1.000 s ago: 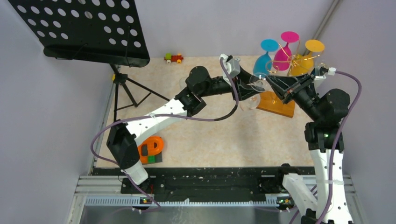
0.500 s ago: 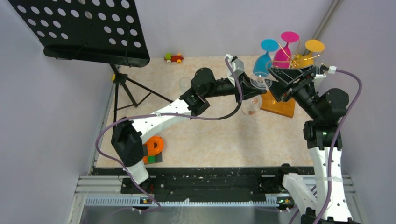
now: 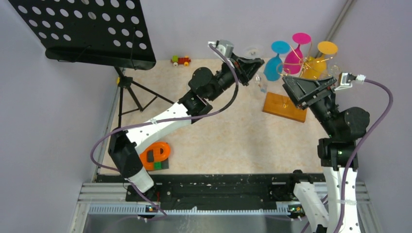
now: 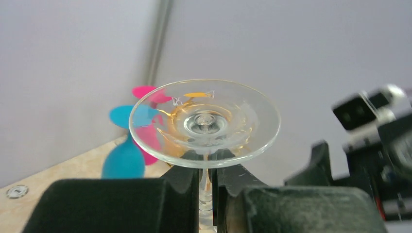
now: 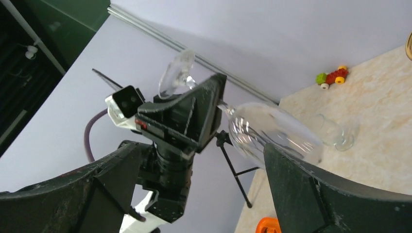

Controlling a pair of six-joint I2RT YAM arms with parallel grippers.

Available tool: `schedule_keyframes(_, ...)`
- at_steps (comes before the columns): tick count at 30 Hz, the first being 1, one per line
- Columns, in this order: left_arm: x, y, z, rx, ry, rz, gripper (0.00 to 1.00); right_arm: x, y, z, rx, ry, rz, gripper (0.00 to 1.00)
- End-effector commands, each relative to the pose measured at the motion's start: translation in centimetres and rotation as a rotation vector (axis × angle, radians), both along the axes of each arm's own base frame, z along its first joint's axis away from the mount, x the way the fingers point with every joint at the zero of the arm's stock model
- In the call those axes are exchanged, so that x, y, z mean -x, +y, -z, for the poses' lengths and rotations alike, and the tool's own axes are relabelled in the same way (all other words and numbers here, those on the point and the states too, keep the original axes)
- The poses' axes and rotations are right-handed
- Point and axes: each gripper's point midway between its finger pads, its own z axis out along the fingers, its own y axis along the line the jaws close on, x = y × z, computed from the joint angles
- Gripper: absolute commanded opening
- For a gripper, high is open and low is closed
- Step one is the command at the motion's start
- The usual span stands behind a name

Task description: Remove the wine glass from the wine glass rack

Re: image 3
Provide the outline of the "short clear glass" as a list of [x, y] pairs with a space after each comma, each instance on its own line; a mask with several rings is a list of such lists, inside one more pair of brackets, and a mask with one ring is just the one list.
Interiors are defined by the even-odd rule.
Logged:
[[268, 92], [268, 80], [263, 73], [265, 61], [261, 57], [262, 47], [258, 45], [248, 46], [243, 51], [243, 57], [253, 62], [250, 81], [248, 82], [253, 87], [253, 92], [256, 97], [262, 97]]

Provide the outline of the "blue wine glass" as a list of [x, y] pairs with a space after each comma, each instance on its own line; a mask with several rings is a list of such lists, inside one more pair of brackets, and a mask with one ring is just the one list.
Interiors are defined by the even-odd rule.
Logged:
[[264, 68], [264, 75], [268, 81], [274, 82], [280, 78], [280, 73], [282, 72], [282, 60], [280, 58], [281, 54], [288, 53], [290, 46], [287, 42], [279, 40], [275, 41], [271, 45], [271, 49], [276, 53], [276, 56], [271, 58]]

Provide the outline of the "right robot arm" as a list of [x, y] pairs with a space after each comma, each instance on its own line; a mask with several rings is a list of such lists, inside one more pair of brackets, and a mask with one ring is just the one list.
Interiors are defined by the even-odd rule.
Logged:
[[358, 159], [356, 141], [366, 134], [370, 115], [359, 107], [340, 111], [336, 93], [349, 89], [356, 76], [342, 73], [338, 78], [311, 80], [283, 77], [283, 88], [296, 108], [310, 109], [326, 138], [318, 141], [318, 157], [326, 180], [328, 206], [317, 197], [310, 181], [293, 181], [285, 186], [291, 200], [299, 200], [314, 233], [358, 233], [356, 200]]

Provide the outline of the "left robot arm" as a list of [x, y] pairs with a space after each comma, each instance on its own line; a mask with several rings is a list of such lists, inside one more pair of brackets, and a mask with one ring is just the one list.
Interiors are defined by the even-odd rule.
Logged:
[[221, 69], [212, 72], [207, 67], [197, 68], [188, 82], [189, 91], [178, 102], [141, 126], [118, 128], [110, 136], [108, 154], [120, 175], [137, 189], [143, 200], [151, 200], [156, 193], [155, 183], [140, 158], [151, 144], [174, 131], [196, 121], [211, 117], [214, 101], [225, 90], [235, 85], [247, 86], [264, 65], [261, 58], [247, 59], [231, 55]]

